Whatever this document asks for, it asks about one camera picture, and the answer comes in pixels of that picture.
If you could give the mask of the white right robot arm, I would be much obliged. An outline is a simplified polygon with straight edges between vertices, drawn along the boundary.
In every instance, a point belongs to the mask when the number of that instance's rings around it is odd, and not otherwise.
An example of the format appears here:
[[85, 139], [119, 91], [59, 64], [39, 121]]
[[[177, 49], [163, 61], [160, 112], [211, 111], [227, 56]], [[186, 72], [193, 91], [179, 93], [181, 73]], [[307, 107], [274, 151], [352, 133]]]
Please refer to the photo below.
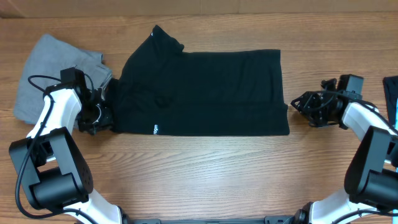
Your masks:
[[350, 129], [360, 145], [345, 174], [344, 187], [309, 202], [289, 223], [351, 223], [366, 215], [397, 219], [397, 130], [377, 107], [362, 97], [363, 77], [342, 75], [323, 80], [320, 91], [307, 91], [291, 105], [314, 128], [338, 125]]

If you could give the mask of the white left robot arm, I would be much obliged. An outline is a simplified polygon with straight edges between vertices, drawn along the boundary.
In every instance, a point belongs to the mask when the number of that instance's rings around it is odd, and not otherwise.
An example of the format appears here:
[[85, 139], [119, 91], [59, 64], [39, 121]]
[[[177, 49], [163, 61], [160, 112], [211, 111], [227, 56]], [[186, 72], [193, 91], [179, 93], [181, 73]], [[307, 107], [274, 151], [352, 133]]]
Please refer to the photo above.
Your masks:
[[90, 168], [72, 138], [75, 125], [90, 135], [112, 125], [105, 102], [107, 77], [99, 87], [83, 71], [61, 70], [57, 84], [36, 89], [44, 107], [32, 131], [9, 146], [17, 172], [15, 201], [31, 219], [67, 214], [81, 223], [132, 223], [119, 206], [94, 188]]

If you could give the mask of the black t-shirt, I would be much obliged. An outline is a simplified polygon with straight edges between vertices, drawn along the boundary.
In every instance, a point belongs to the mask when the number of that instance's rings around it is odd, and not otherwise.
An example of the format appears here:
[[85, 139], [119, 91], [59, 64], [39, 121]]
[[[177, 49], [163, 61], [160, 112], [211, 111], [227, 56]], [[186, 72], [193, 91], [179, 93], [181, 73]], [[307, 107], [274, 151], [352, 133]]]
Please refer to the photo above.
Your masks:
[[290, 133], [279, 50], [185, 52], [155, 26], [107, 92], [116, 133]]

